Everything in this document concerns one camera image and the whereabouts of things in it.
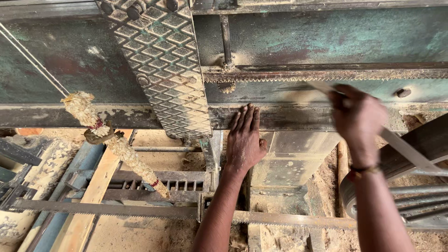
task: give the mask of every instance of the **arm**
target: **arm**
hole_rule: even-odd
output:
[[[247,171],[266,155],[260,139],[260,109],[244,106],[233,120],[227,137],[227,163],[218,189],[194,239],[195,252],[227,252],[233,212]]]
[[[387,110],[378,99],[348,85],[337,85],[329,98],[339,134],[347,141],[352,167],[368,169],[379,164],[375,136],[383,130]],[[363,252],[413,252],[411,240],[381,172],[361,172],[354,180],[358,205],[359,245]]]

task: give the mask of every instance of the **diamond pattern metal plate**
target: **diamond pattern metal plate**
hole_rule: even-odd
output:
[[[198,47],[191,10],[179,0],[178,11],[167,9],[165,0],[104,0],[114,7],[110,15],[117,42],[137,76],[168,136],[211,137]],[[126,10],[143,6],[138,20]]]

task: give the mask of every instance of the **left hand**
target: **left hand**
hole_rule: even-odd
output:
[[[232,122],[227,137],[227,164],[224,172],[244,178],[247,171],[257,164],[267,152],[267,142],[260,139],[260,108],[252,103],[243,107]]]

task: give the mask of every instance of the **blurred hand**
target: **blurred hand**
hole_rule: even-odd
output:
[[[266,155],[267,143],[260,139],[259,126],[259,107],[248,104],[242,112],[238,112],[227,137],[227,164],[224,172],[244,178],[247,171]]]
[[[375,136],[379,135],[388,114],[377,98],[352,86],[336,85],[337,92],[328,97],[333,103],[333,119],[339,134],[347,141],[353,167],[369,168],[379,163],[379,150]]]

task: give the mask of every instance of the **wooden post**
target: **wooden post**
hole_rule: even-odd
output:
[[[340,183],[344,179],[344,177],[349,173],[349,157],[348,157],[348,149],[347,149],[347,142],[342,139],[338,145],[338,189],[340,187]],[[346,218],[347,213],[345,212],[345,208],[343,206],[341,193],[338,193],[339,195],[339,217]]]
[[[125,133],[124,136],[129,139],[132,130],[121,131],[123,131]],[[106,148],[106,151],[93,174],[92,180],[81,199],[81,203],[101,203],[119,161],[120,159],[112,154],[109,148]],[[92,227],[94,217],[93,214],[75,214],[59,248],[57,250],[52,248],[52,251],[81,252]]]

